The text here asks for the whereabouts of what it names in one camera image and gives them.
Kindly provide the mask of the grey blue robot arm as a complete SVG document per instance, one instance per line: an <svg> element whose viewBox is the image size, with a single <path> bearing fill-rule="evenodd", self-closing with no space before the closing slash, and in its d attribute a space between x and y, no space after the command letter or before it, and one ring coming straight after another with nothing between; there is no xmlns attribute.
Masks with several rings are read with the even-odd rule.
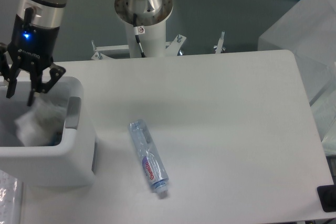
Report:
<svg viewBox="0 0 336 224"><path fill-rule="evenodd" d="M30 77L28 105L37 93L48 93L65 74L55 64L54 47L68 0L19 0L11 40L1 44L1 76L6 97L12 98L17 78L25 71ZM166 21L172 0L115 0L114 9L125 24L132 58L166 55Z"/></svg>

